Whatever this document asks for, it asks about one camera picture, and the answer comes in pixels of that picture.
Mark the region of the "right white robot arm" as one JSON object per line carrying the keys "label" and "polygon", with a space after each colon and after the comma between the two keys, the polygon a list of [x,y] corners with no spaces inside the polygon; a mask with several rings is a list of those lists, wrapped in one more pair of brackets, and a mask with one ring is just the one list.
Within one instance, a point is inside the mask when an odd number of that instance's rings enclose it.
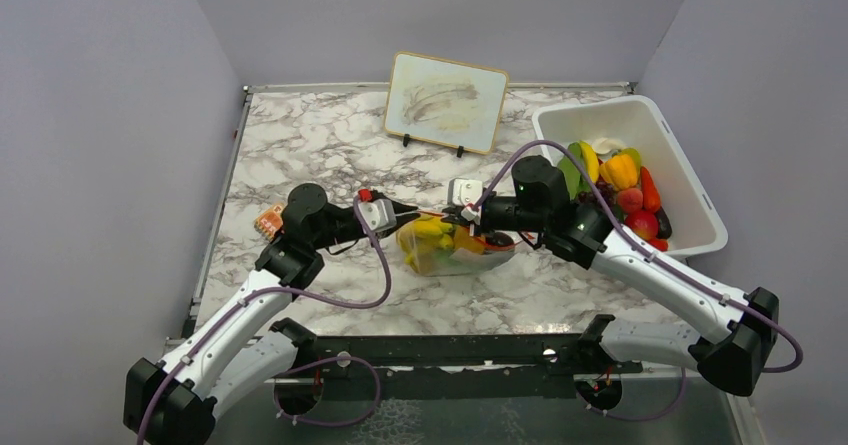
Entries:
{"label": "right white robot arm", "polygon": [[621,318],[596,320],[598,334],[577,345],[579,363],[600,372],[613,362],[647,361],[697,371],[716,388],[752,395],[777,338],[779,299],[745,292],[671,258],[593,204],[571,200],[562,171],[541,156],[511,168],[515,193],[501,196],[479,180],[447,186],[448,217],[476,234],[531,232],[540,247],[619,280],[675,313],[674,327]]}

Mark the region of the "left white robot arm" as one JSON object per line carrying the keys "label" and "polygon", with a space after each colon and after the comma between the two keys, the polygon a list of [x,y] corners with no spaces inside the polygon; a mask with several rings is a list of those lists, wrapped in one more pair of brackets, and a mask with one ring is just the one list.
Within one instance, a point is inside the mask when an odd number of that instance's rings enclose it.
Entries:
{"label": "left white robot arm", "polygon": [[282,226],[262,250],[253,270],[229,301],[181,345],[152,362],[139,359],[128,371],[123,420],[139,444],[204,444],[230,406],[277,373],[298,376],[313,366],[308,331],[272,332],[248,343],[260,327],[299,297],[336,307],[367,310],[375,300],[352,302],[309,291],[324,267],[322,250],[369,241],[387,265],[380,238],[418,218],[420,210],[362,189],[349,207],[332,204],[315,183],[296,186],[281,212]]}

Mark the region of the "dark round mushroom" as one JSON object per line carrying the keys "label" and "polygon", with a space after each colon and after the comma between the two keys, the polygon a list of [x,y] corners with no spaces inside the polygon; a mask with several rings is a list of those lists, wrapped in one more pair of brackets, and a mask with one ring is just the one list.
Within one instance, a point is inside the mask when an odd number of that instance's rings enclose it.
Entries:
{"label": "dark round mushroom", "polygon": [[493,232],[485,236],[486,247],[491,250],[508,250],[515,247],[513,238],[504,232]]}

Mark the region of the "orange mango fruit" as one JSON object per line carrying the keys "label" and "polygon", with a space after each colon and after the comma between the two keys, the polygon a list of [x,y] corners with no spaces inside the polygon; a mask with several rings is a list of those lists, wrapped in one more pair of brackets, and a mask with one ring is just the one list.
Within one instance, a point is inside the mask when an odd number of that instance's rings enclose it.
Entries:
{"label": "orange mango fruit", "polygon": [[455,228],[453,247],[455,251],[464,249],[477,255],[483,255],[486,252],[486,242],[480,237],[473,236],[468,228],[462,226]]}

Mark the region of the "clear zip top bag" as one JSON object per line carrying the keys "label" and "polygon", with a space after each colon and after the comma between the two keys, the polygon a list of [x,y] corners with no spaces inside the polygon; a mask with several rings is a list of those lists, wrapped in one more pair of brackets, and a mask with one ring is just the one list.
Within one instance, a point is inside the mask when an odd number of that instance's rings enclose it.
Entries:
{"label": "clear zip top bag", "polygon": [[404,263],[421,276],[471,275],[490,271],[515,254],[511,236],[495,232],[473,236],[468,227],[424,213],[403,225],[394,236]]}

